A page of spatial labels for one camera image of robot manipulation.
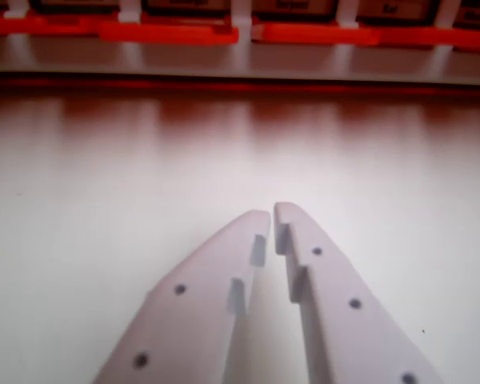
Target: screw hole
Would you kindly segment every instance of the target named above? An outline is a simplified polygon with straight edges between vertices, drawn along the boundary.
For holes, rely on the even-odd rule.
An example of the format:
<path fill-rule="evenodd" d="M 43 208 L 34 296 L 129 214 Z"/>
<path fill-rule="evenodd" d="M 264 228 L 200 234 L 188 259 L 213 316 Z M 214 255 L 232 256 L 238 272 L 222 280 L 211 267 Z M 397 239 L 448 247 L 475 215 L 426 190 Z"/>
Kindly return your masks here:
<path fill-rule="evenodd" d="M 141 368 L 147 366 L 149 360 L 149 355 L 146 352 L 141 352 L 134 358 L 134 367 L 140 370 Z"/>
<path fill-rule="evenodd" d="M 409 373 L 402 375 L 402 382 L 405 384 L 418 384 L 418 380 L 416 379 L 416 376 Z"/>
<path fill-rule="evenodd" d="M 178 285 L 176 285 L 176 287 L 174 288 L 174 292 L 175 292 L 177 295 L 184 294 L 185 291 L 186 291 L 186 286 L 184 286 L 183 284 L 178 284 Z"/>
<path fill-rule="evenodd" d="M 353 298 L 349 301 L 349 305 L 354 308 L 355 310 L 358 310 L 359 308 L 361 308 L 362 304 L 361 304 L 361 300 L 359 300 L 358 298 Z"/>

